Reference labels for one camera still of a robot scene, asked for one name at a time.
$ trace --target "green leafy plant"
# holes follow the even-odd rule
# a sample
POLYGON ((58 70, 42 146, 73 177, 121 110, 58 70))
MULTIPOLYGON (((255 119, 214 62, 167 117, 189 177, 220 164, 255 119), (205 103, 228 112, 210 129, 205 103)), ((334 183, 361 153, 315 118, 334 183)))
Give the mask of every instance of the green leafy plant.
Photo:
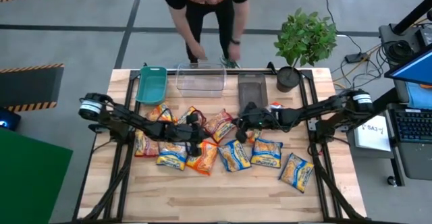
POLYGON ((276 56, 286 59, 288 65, 295 67, 314 64, 331 55, 336 47, 335 24, 328 24, 330 18, 318 18, 318 12, 306 15, 298 8, 294 15, 282 24, 281 34, 277 36, 276 56))

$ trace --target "keyboard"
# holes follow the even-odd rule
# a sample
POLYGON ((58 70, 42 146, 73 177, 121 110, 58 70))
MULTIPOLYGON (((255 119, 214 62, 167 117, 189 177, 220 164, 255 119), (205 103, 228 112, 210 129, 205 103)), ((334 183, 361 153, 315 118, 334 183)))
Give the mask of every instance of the keyboard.
POLYGON ((432 111, 395 109, 396 134, 401 142, 432 144, 432 111))

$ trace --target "teal plastic tray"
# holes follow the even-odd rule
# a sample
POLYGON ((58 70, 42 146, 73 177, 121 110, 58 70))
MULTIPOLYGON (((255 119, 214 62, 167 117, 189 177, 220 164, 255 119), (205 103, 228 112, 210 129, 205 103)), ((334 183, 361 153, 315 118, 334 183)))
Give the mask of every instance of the teal plastic tray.
POLYGON ((141 68, 140 85, 136 100, 143 105, 160 105, 165 101, 167 91, 167 69, 160 66, 141 68))

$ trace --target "concrete floor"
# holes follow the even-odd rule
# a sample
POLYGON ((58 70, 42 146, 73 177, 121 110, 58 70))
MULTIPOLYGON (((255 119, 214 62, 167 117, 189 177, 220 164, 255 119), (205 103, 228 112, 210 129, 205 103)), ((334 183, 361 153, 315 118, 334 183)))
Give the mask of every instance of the concrete floor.
MULTIPOLYGON (((398 22, 422 0, 329 0, 337 28, 341 31, 377 32, 378 26, 398 22)), ((54 26, 126 26, 134 0, 17 0, 0 3, 0 24, 54 26)), ((327 16, 325 0, 251 0, 248 28, 278 29, 287 14, 298 7, 327 16)), ((163 0, 141 0, 136 27, 173 28, 163 0)), ((213 15, 205 19, 205 28, 216 28, 213 15)), ((88 121, 77 112, 78 99, 87 92, 106 92, 115 65, 123 32, 76 32, 0 30, 0 69, 46 63, 65 63, 65 72, 56 108, 21 113, 21 134, 70 148, 74 151, 51 222, 72 218, 94 134, 88 121), (59 127, 58 132, 49 129, 59 127)), ((364 51, 379 43, 378 38, 355 37, 364 51)), ((268 61, 283 66, 275 57, 274 35, 244 35, 242 67, 263 67, 268 61)), ((336 69, 344 55, 358 49, 346 37, 337 38, 333 55, 319 67, 336 69)), ((221 54, 216 34, 204 34, 202 45, 210 61, 221 54)), ((173 67, 186 61, 184 43, 177 34, 132 33, 122 68, 149 65, 173 67)), ((346 66, 348 72, 352 66, 346 66)), ((362 73, 364 65, 348 77, 362 73)), ((333 78, 339 78, 340 71, 333 78)), ((380 79, 363 87, 377 98, 393 86, 380 79)), ((393 188, 385 179, 392 174, 389 160, 354 157, 354 164, 368 216, 380 221, 430 223, 432 217, 432 181, 406 179, 406 187, 393 188)))

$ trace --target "person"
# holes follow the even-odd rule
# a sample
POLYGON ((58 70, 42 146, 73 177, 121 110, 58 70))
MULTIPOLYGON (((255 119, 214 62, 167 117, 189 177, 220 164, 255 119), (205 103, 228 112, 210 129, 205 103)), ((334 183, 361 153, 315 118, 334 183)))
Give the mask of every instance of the person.
POLYGON ((215 12, 219 24, 219 41, 226 67, 239 67, 240 40, 249 15, 249 0, 165 0, 175 28, 186 41, 186 51, 191 63, 207 60, 200 45, 203 19, 215 12))

